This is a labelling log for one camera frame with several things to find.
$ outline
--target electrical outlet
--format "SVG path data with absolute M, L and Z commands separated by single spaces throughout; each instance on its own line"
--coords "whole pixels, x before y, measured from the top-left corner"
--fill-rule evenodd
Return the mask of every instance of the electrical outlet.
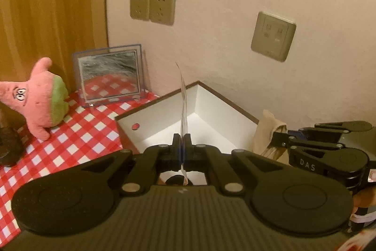
M 129 0 L 130 17 L 133 19 L 149 20 L 150 0 Z
M 251 49 L 284 62 L 296 30 L 295 23 L 281 17 L 259 12 Z
M 173 25 L 175 0 L 150 0 L 150 20 L 154 23 Z

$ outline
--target clear acrylic frame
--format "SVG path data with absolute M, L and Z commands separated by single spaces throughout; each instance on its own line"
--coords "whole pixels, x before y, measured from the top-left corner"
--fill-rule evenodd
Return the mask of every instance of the clear acrylic frame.
M 73 67 L 84 108 L 145 98 L 141 44 L 75 52 Z

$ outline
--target pink plush toy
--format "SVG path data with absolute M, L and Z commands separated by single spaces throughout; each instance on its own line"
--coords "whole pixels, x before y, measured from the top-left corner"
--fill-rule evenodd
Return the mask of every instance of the pink plush toy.
M 68 112 L 68 91 L 60 76 L 48 71 L 52 60 L 40 59 L 26 82 L 0 82 L 0 101 L 26 118 L 31 134 L 45 141 L 44 129 L 56 126 Z

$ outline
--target wooden door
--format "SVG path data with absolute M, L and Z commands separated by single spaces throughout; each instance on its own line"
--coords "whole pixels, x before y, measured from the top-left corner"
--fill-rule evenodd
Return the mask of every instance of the wooden door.
M 75 90 L 73 52 L 107 47 L 105 0 L 0 0 L 0 81 L 25 81 L 40 57 Z M 23 117 L 0 106 L 11 125 Z

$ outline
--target open box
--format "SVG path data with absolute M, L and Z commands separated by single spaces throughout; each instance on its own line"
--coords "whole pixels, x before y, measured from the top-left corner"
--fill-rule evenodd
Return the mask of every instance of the open box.
M 143 153 L 152 145 L 171 144 L 174 133 L 180 133 L 182 104 L 178 89 L 117 116 L 123 148 Z M 212 145 L 222 153 L 249 149 L 258 123 L 254 116 L 200 81 L 187 86 L 187 115 L 192 143 Z M 166 181 L 176 173 L 180 172 L 167 171 L 160 178 Z M 203 173 L 191 171 L 188 178 L 194 185 L 206 184 Z

